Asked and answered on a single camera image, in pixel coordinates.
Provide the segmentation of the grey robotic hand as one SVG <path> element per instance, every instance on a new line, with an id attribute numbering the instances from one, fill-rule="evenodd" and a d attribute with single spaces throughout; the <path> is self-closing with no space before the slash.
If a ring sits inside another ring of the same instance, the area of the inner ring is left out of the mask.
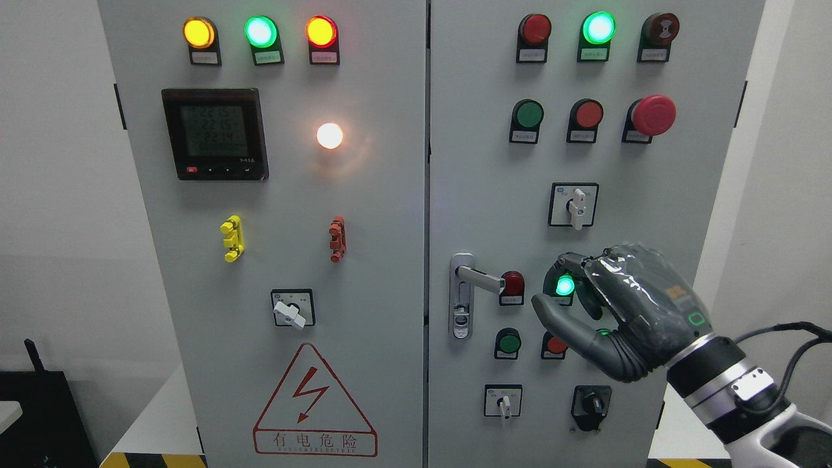
<path id="1" fill-rule="evenodd" d="M 635 382 L 674 365 L 715 337 L 707 309 L 668 259 L 641 244 L 621 244 L 589 257 L 559 255 L 554 273 L 577 277 L 586 311 L 606 308 L 618 327 L 601 335 L 539 293 L 532 306 L 544 328 L 619 382 Z"/>

